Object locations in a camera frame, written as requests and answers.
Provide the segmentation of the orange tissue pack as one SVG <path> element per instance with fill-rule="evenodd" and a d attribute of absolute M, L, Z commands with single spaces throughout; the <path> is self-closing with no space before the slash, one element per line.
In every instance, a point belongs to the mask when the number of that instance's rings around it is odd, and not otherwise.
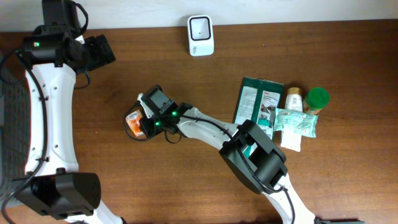
<path fill-rule="evenodd" d="M 126 116 L 125 120 L 129 126 L 130 130 L 135 135 L 135 137 L 140 137 L 140 136 L 144 135 L 144 132 L 141 130 L 141 123 L 140 123 L 140 120 L 142 118 L 143 118 L 143 115 L 140 110 L 135 110 Z"/>

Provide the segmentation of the green white package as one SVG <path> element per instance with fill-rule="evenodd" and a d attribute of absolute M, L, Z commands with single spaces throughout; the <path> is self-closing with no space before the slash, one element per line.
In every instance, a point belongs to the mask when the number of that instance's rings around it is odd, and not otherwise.
<path fill-rule="evenodd" d="M 244 77 L 233 123 L 243 124 L 245 120 L 251 120 L 273 140 L 275 109 L 280 106 L 283 92 L 283 83 Z"/>

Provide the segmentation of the white tube with tan cap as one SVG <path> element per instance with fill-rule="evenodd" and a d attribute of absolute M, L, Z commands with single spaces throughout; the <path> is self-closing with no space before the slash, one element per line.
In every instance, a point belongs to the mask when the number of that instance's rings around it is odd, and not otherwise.
<path fill-rule="evenodd" d="M 300 88 L 292 87 L 287 90 L 285 110 L 298 112 L 303 111 L 302 90 Z M 298 121 L 295 118 L 287 118 L 285 123 L 287 125 L 282 131 L 282 139 L 280 145 L 286 149 L 300 152 L 302 136 L 300 134 L 294 133 Z"/>

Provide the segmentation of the mint green small packet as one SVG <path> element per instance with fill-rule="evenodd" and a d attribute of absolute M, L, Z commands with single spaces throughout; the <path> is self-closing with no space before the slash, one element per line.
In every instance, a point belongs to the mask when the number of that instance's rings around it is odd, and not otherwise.
<path fill-rule="evenodd" d="M 317 121 L 317 115 L 277 108 L 275 110 L 274 131 L 291 132 L 308 138 L 315 138 Z"/>

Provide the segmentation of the green lid jar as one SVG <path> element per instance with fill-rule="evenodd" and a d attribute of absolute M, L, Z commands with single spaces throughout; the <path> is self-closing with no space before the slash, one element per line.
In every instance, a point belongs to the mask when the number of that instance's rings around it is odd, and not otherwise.
<path fill-rule="evenodd" d="M 303 112 L 317 115 L 329 102 L 330 95 L 324 88 L 312 88 L 303 100 Z"/>

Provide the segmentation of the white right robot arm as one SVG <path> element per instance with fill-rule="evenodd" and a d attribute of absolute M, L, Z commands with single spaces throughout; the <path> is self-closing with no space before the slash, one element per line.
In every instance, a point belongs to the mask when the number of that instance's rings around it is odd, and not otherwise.
<path fill-rule="evenodd" d="M 316 223 L 315 214 L 292 186 L 285 154 L 255 122 L 222 122 L 192 105 L 177 105 L 160 90 L 141 93 L 137 100 L 155 127 L 176 131 L 216 148 L 242 184 L 270 201 L 283 223 Z"/>

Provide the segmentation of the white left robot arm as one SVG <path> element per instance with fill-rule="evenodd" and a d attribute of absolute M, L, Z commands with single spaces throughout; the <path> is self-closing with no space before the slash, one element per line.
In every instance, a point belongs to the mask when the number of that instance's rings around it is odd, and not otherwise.
<path fill-rule="evenodd" d="M 105 36 L 84 38 L 62 28 L 26 37 L 17 50 L 30 89 L 26 177 L 15 198 L 42 216 L 70 223 L 122 223 L 101 199 L 99 177 L 80 172 L 73 145 L 76 76 L 114 61 Z"/>

